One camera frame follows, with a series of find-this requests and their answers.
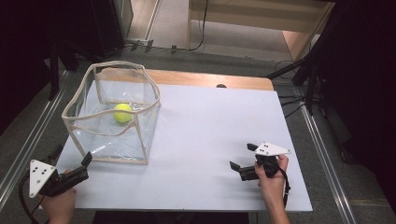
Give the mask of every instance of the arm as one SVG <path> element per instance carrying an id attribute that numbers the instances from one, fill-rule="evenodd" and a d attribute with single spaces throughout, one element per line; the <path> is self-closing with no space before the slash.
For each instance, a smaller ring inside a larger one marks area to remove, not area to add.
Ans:
<path id="1" fill-rule="evenodd" d="M 43 195 L 37 195 L 41 201 Z M 55 197 L 45 196 L 41 206 L 49 216 L 49 224 L 69 224 L 74 215 L 76 204 L 76 190 L 68 189 Z"/>
<path id="2" fill-rule="evenodd" d="M 279 155 L 278 157 L 279 167 L 286 172 L 289 159 L 284 155 Z M 283 205 L 283 189 L 285 184 L 283 175 L 278 171 L 273 178 L 268 178 L 265 175 L 264 168 L 257 163 L 255 164 L 255 171 L 260 179 L 259 186 L 262 190 L 262 197 L 272 223 L 289 224 L 289 218 Z"/>

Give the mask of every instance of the white table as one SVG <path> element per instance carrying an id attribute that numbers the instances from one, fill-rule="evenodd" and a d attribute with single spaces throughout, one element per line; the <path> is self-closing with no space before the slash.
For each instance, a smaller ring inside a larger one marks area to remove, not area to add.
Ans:
<path id="1" fill-rule="evenodd" d="M 287 211 L 312 211 L 275 91 L 159 85 L 162 108 L 148 165 L 93 161 L 76 186 L 76 208 L 140 211 L 260 211 L 258 181 L 241 181 L 229 161 L 254 163 L 247 143 L 291 149 Z M 57 168 L 82 160 L 69 138 Z"/>

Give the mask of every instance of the transparent container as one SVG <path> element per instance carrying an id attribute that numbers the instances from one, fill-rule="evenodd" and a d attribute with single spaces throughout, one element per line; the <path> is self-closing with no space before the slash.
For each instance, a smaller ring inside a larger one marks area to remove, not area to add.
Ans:
<path id="1" fill-rule="evenodd" d="M 82 157 L 90 151 L 94 161 L 148 164 L 160 107 L 160 91 L 143 65 L 96 63 L 62 118 Z"/>

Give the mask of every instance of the yellow ball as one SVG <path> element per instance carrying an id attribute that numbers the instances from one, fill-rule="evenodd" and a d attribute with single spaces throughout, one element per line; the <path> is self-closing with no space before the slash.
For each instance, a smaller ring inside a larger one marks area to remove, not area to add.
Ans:
<path id="1" fill-rule="evenodd" d="M 118 104 L 118 105 L 114 106 L 114 109 L 132 111 L 132 108 L 127 104 Z M 122 112 L 116 112 L 113 114 L 113 116 L 116 121 L 121 122 L 121 123 L 129 121 L 133 117 L 132 114 L 127 114 L 127 113 L 122 113 Z"/>

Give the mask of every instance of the human hand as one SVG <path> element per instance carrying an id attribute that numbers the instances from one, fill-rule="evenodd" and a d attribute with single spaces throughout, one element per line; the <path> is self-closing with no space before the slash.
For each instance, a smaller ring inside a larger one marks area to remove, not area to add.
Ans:
<path id="1" fill-rule="evenodd" d="M 280 169 L 286 172 L 289 159 L 285 155 L 279 155 L 277 160 Z M 285 178 L 280 171 L 277 171 L 272 178 L 265 174 L 263 166 L 254 165 L 255 172 L 259 177 L 259 186 L 262 190 L 262 197 L 266 208 L 268 209 L 273 223 L 289 223 L 283 204 L 283 189 Z"/>
<path id="2" fill-rule="evenodd" d="M 41 206 L 49 216 L 49 224 L 68 224 L 71 222 L 76 204 L 76 190 L 68 189 L 66 192 L 55 197 L 37 195 Z"/>

